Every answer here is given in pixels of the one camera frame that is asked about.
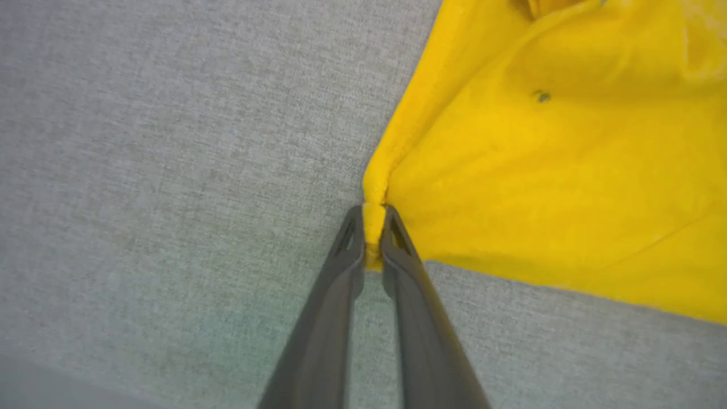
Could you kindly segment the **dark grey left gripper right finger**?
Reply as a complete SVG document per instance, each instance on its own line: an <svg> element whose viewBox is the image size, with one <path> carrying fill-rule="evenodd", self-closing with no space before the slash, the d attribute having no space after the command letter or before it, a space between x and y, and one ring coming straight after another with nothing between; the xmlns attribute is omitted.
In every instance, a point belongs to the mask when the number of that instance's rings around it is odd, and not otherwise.
<svg viewBox="0 0 727 409"><path fill-rule="evenodd" d="M491 405L394 207L380 237L383 285L395 305L404 408Z"/></svg>

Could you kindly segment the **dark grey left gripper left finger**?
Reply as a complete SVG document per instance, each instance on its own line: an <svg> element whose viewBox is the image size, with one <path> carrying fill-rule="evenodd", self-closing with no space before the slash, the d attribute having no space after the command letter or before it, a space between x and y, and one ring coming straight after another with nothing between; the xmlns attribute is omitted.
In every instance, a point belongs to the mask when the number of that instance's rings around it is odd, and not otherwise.
<svg viewBox="0 0 727 409"><path fill-rule="evenodd" d="M348 406L353 306L364 285L360 206L346 213L260 399L260 408Z"/></svg>

